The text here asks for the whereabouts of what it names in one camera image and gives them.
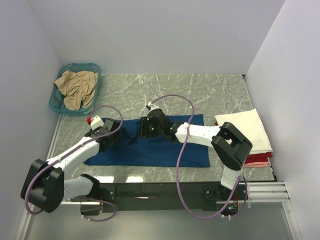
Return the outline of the blue t-shirt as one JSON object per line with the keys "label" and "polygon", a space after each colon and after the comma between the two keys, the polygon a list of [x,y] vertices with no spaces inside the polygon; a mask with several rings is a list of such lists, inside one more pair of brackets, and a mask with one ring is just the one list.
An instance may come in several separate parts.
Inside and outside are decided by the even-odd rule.
{"label": "blue t-shirt", "polygon": [[[142,138],[138,135],[140,119],[124,120],[115,146],[84,162],[87,166],[176,167],[182,143],[169,142],[162,135]],[[187,143],[180,167],[209,168],[208,147]]]}

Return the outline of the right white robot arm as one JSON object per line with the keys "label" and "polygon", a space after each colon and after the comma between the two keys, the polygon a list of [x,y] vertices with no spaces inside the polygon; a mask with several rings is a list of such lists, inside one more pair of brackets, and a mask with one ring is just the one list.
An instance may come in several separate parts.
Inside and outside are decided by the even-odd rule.
{"label": "right white robot arm", "polygon": [[245,160],[253,147],[251,141],[230,122],[202,126],[179,120],[170,120],[160,108],[140,118],[138,135],[142,138],[164,137],[181,144],[197,144],[213,148],[224,165],[219,193],[230,200],[237,194],[236,181],[242,173]]}

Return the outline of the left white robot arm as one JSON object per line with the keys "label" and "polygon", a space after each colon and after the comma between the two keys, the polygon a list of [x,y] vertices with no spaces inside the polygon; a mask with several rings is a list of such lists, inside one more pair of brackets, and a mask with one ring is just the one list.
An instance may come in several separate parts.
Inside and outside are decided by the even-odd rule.
{"label": "left white robot arm", "polygon": [[100,182],[88,174],[66,180],[65,176],[80,164],[106,152],[120,137],[123,122],[107,118],[91,121],[90,130],[74,146],[47,161],[36,159],[29,167],[20,197],[26,210],[30,205],[51,213],[65,200],[80,197],[88,201],[101,199]]}

